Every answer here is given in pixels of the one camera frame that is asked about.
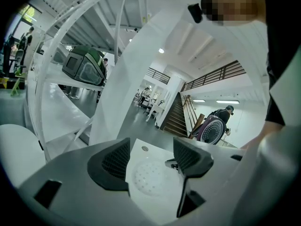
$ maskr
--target gray floor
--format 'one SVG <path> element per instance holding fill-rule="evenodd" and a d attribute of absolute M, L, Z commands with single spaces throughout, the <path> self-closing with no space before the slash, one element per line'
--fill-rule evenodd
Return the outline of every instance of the gray floor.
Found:
<path fill-rule="evenodd" d="M 10 89 L 0 89 L 0 125 L 17 124 L 25 126 L 23 105 L 25 101 L 25 90 L 21 91 L 21 95 L 11 97 Z M 79 89 L 77 92 L 78 100 L 71 101 L 88 117 L 94 115 L 96 109 L 97 92 L 87 89 Z M 154 120 L 146 120 L 145 110 L 131 104 L 125 120 L 121 126 L 118 138 L 129 137 L 131 146 L 138 138 L 144 142 L 150 143 L 165 150 L 173 151 L 174 135 L 156 129 Z"/>

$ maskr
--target white chair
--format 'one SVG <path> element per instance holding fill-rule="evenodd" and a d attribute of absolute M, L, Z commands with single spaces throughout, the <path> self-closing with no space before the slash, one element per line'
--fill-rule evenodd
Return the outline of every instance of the white chair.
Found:
<path fill-rule="evenodd" d="M 16 188 L 46 164 L 38 138 L 27 128 L 13 124 L 0 126 L 0 159 Z"/>

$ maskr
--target staircase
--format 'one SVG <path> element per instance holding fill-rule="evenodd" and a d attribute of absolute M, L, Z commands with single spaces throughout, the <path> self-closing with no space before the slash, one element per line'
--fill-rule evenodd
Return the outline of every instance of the staircase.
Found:
<path fill-rule="evenodd" d="M 180 93 L 178 93 L 176 98 L 174 99 L 174 102 L 170 107 L 170 110 L 162 125 L 164 131 L 168 131 L 169 133 L 172 133 L 178 137 L 187 137 L 185 117 Z"/>

